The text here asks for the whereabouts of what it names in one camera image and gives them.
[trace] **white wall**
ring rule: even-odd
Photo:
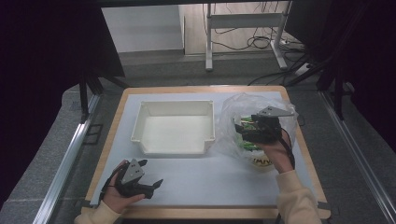
[[[178,6],[102,8],[117,52],[183,49]]]

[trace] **white container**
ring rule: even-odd
[[[201,155],[215,141],[213,101],[142,102],[131,140],[150,155]]]

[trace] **person's left hand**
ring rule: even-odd
[[[118,166],[122,166],[126,161],[122,161]],[[103,199],[103,202],[107,204],[111,210],[114,212],[121,214],[123,209],[128,206],[131,203],[137,203],[140,200],[144,199],[146,196],[144,194],[138,194],[135,195],[131,198],[125,198],[122,195],[119,194],[117,189],[114,187],[116,183],[116,178],[118,176],[118,173],[116,173],[113,178],[111,178],[110,184],[107,187],[105,197]]]

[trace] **beige sleeve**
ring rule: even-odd
[[[103,201],[91,213],[81,214],[75,219],[75,224],[113,224],[120,214],[111,210]]]
[[[304,187],[295,171],[276,177],[279,185],[277,208],[286,224],[321,223],[317,201],[311,190]]]

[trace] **clear plastic bag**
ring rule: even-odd
[[[294,105],[287,101],[269,99],[260,95],[239,93],[225,100],[223,103],[219,125],[217,126],[216,149],[223,154],[242,159],[242,161],[247,161],[257,168],[264,168],[272,165],[262,150],[246,150],[241,142],[243,140],[240,134],[236,132],[234,127],[234,122],[236,120],[257,114],[267,106],[277,107],[294,114],[294,116],[291,117],[279,118],[279,123],[281,127],[288,132],[291,146],[293,146],[298,116]]]

